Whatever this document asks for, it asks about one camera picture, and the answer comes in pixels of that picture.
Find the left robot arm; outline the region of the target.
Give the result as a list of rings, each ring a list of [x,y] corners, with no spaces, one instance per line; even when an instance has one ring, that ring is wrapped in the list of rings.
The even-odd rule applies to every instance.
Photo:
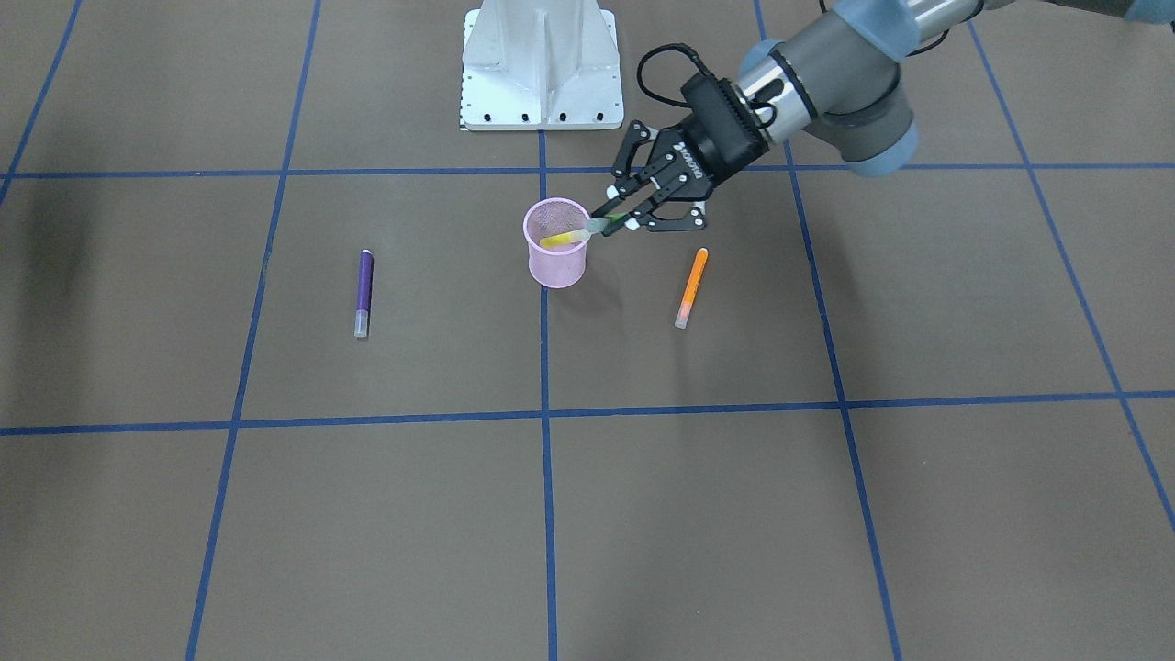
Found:
[[[719,77],[687,43],[664,43],[646,60],[676,50],[694,66],[680,96],[662,104],[687,110],[677,124],[629,124],[612,167],[606,201],[588,235],[622,229],[701,230],[718,186],[795,133],[835,147],[857,175],[877,177],[908,162],[918,143],[904,88],[907,59],[999,1],[834,1],[788,40],[764,40],[736,77]]]

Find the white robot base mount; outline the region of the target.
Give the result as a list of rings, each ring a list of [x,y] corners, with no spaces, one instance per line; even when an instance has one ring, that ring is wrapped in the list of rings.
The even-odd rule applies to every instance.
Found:
[[[616,129],[625,117],[615,13],[596,1],[483,1],[465,13],[466,131]]]

